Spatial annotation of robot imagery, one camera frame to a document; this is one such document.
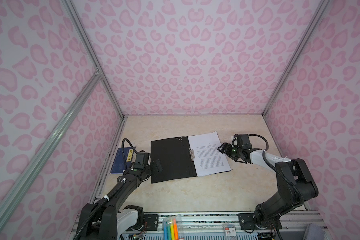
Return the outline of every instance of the black cable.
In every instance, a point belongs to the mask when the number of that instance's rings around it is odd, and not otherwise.
[[[133,151],[137,154],[137,151],[135,150],[135,147],[132,146],[132,143],[127,139],[124,138],[123,141],[121,141],[121,153],[123,155],[123,160],[124,160],[124,170],[127,170],[127,160],[125,158],[125,154],[124,154],[124,142],[127,141],[129,143],[129,146],[131,146],[131,148],[133,149]]]
[[[277,232],[277,235],[279,236],[279,239],[283,240],[283,238],[281,237],[280,231],[279,231],[279,219],[280,218],[276,219],[276,232]]]
[[[284,179],[291,187],[292,189],[296,192],[296,195],[299,197],[299,205],[297,207],[300,207],[301,205],[304,204],[304,197],[302,196],[302,194],[299,192],[299,190],[297,189],[297,187],[295,185],[293,185],[293,183],[291,181],[289,181],[284,174],[282,174],[279,170],[277,170],[266,158],[265,156],[265,151],[263,151],[263,160],[265,161],[265,163],[276,172],[276,174],[278,174],[282,179]]]
[[[254,232],[254,228],[255,228],[255,223],[254,223],[254,222],[249,222],[249,221],[244,222],[244,223],[243,223],[243,228],[244,228],[245,224],[247,224],[247,223],[252,223],[252,224],[253,224],[253,229],[252,229],[252,231],[250,231],[250,232],[247,232],[247,230],[245,230],[245,229],[244,229],[244,231],[245,231],[246,233],[253,233],[253,232]]]
[[[264,151],[268,151],[268,149],[269,149],[269,144],[268,144],[268,141],[265,139],[265,137],[263,137],[263,136],[261,136],[261,135],[257,135],[257,134],[248,134],[248,136],[256,136],[256,137],[260,137],[261,139],[263,139],[264,140],[264,142],[265,142],[265,149],[264,149]]]
[[[107,196],[109,198],[114,197],[114,195],[116,195],[116,193],[123,187],[125,181],[121,181],[121,184],[113,191],[109,192],[107,194]],[[91,221],[91,219],[95,216],[95,214],[97,213],[97,211],[104,206],[106,203],[108,202],[107,199],[102,198],[99,201],[97,201],[97,206],[91,211],[91,213],[88,215],[88,217],[84,220],[84,222],[82,223],[81,227],[77,229],[76,231],[76,235],[75,237],[73,237],[73,240],[79,240],[80,239],[80,234],[82,232],[82,230],[84,229],[84,227],[89,223],[89,221]]]
[[[234,146],[234,147],[237,147],[237,145],[233,143],[233,142],[236,141],[236,139],[237,139],[237,137],[235,137],[235,138],[232,140],[232,146]]]

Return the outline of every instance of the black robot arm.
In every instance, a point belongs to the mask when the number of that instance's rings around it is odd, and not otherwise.
[[[257,136],[266,142],[266,149],[252,148],[249,136]],[[287,159],[268,154],[267,140],[257,134],[235,134],[232,144],[224,142],[218,151],[226,154],[235,162],[257,164],[276,172],[278,191],[268,200],[256,206],[253,227],[278,228],[279,218],[291,210],[303,205],[305,201],[318,196],[319,191],[307,164],[302,159]]]
[[[95,204],[86,204],[82,208],[75,240],[89,235],[90,239],[114,240],[118,238],[118,220],[120,219],[117,219],[117,214],[127,197],[151,176],[148,160],[149,153],[137,152],[134,165],[124,171],[123,175],[117,179],[118,183],[114,188]],[[137,206],[126,208],[133,209],[138,215],[137,219],[131,217],[123,222],[126,228],[131,226],[134,229],[141,228],[144,219],[142,208]]]

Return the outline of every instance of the yellow label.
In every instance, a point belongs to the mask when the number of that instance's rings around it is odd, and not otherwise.
[[[127,162],[132,161],[132,154],[133,154],[133,149],[131,148],[128,152],[128,156],[127,156]]]

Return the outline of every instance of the pink leopard print wall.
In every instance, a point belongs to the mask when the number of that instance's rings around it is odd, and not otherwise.
[[[74,0],[125,114],[262,113],[319,0]]]
[[[0,240],[65,239],[89,201],[118,124],[117,113],[98,83]]]
[[[59,0],[0,0],[0,201],[93,73]]]
[[[334,240],[360,240],[360,0],[334,1],[266,122],[307,162]]]

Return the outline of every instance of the green highlighter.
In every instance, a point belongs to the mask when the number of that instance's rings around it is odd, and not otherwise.
[[[168,240],[172,240],[171,237],[171,224],[167,222],[167,234],[168,234]]]

